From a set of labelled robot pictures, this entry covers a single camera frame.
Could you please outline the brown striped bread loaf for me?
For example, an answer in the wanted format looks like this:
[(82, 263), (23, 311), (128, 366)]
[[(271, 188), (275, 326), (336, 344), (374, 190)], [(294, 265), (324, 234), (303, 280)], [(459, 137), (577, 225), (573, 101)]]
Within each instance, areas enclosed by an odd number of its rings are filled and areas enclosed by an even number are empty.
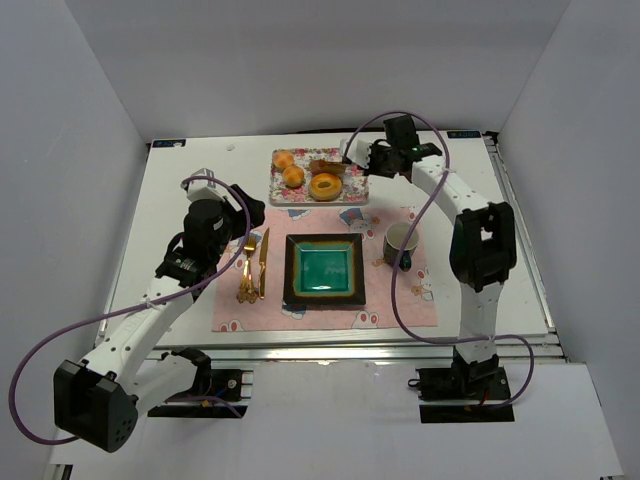
[(313, 176), (319, 174), (330, 174), (335, 176), (343, 175), (346, 171), (346, 168), (341, 168), (340, 166), (325, 166), (323, 159), (314, 159), (309, 163), (309, 170)]

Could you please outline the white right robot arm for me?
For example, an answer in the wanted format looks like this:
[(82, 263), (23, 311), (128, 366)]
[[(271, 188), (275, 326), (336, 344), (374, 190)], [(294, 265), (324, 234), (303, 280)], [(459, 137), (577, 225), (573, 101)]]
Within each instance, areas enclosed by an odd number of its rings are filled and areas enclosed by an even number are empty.
[(416, 116), (394, 111), (383, 122), (387, 145), (368, 147), (363, 170), (393, 178), (405, 175), (450, 220), (449, 264), (460, 283), (461, 318), (454, 364), (479, 379), (498, 369), (495, 344), (498, 301), (517, 262), (515, 219), (507, 202), (491, 202), (451, 165), (449, 148), (420, 142)]

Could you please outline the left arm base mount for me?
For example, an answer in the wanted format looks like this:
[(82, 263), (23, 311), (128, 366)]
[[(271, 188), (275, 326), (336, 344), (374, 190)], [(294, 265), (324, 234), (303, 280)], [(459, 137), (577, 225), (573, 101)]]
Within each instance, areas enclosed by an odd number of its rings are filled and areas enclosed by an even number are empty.
[(147, 412), (149, 418), (241, 419), (252, 396), (252, 370), (216, 366), (203, 351), (181, 348), (163, 352), (160, 365), (186, 361), (193, 374), (188, 388), (171, 391), (161, 404)]

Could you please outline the metal tongs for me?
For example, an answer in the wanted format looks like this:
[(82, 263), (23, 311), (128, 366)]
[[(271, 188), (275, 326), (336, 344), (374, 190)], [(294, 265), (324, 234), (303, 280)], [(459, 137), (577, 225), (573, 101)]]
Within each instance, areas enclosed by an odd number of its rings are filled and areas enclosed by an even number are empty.
[(341, 168), (346, 168), (351, 165), (350, 160), (343, 161), (341, 159), (326, 159), (323, 160), (325, 166), (340, 166)]

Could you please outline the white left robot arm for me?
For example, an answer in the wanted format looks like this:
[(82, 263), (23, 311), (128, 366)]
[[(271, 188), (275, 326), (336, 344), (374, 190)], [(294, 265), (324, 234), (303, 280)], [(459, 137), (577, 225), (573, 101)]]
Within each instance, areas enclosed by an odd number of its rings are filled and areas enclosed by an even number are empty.
[(140, 368), (161, 337), (190, 309), (217, 273), (229, 242), (265, 221), (265, 204), (238, 185), (243, 201), (235, 209), (206, 183), (184, 186), (190, 201), (183, 228), (166, 253), (142, 301), (101, 344), (81, 360), (64, 361), (55, 371), (54, 422), (60, 429), (106, 452), (121, 448), (139, 417), (169, 399), (204, 396), (212, 384), (211, 359), (192, 347), (164, 355), (147, 371)]

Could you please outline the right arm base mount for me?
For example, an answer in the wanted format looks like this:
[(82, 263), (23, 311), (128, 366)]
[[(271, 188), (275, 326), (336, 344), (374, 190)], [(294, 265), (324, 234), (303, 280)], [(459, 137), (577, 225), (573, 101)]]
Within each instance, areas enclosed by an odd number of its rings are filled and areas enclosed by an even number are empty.
[(417, 369), (407, 387), (417, 394), (422, 424), (512, 423), (511, 405), (498, 408), (511, 397), (503, 367), (497, 372), (463, 386), (461, 375), (452, 367)]

